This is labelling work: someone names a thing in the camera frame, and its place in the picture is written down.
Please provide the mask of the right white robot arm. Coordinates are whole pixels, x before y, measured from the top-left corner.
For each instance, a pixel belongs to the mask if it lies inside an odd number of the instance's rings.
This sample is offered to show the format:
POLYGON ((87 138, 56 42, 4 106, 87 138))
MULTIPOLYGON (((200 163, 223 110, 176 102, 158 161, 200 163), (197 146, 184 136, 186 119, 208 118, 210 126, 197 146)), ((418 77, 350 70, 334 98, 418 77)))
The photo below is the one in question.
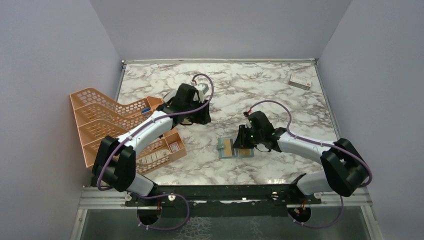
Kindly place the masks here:
POLYGON ((263 145, 268 152, 295 154, 322 166, 322 171, 302 174, 290 184, 288 196, 296 204, 321 192, 349 197, 371 178, 358 151, 345 138, 336 142, 307 139, 288 128, 275 128, 261 111, 246 113, 245 116, 248 124, 239 125, 233 148, 254 149, 263 145))

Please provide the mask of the gold credit card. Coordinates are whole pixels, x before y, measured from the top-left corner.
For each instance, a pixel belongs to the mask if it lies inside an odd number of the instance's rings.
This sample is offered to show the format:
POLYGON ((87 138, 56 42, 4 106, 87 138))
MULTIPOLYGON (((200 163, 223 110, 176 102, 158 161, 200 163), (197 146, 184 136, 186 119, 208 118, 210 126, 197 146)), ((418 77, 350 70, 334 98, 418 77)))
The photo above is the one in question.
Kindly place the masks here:
POLYGON ((222 139, 222 144, 224 146, 224 148, 222 149, 222 156, 224 158, 233 158, 236 157, 236 152, 233 148, 233 138, 223 138, 222 139))
POLYGON ((252 149, 239 149, 238 150, 238 155, 241 158, 250 158, 254 155, 253 150, 252 149))

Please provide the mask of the green card holder wallet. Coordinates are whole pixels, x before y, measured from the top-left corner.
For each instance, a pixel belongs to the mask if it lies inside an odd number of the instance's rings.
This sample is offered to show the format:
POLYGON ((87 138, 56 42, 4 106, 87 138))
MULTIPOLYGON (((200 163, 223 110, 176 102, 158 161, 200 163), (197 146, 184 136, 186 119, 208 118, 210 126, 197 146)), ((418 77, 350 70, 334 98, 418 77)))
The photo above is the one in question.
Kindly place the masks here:
POLYGON ((234 137, 220 137, 217 140, 216 150, 219 159, 243 159, 253 158, 253 149, 233 148, 234 137))

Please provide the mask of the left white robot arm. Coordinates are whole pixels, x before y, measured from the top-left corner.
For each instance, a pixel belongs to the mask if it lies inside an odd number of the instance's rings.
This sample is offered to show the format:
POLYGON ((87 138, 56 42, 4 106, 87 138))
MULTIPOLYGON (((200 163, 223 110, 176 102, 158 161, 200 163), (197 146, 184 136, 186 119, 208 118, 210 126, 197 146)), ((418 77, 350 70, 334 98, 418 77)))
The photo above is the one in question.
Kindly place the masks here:
POLYGON ((144 205, 155 203, 155 183, 137 173, 136 158, 154 140, 185 119, 196 124, 209 123, 209 100, 205 97, 208 91, 205 83, 183 83, 170 102, 158 105, 152 115, 135 128, 118 137, 104 137, 92 167, 93 175, 108 185, 99 189, 132 192, 138 194, 144 205))

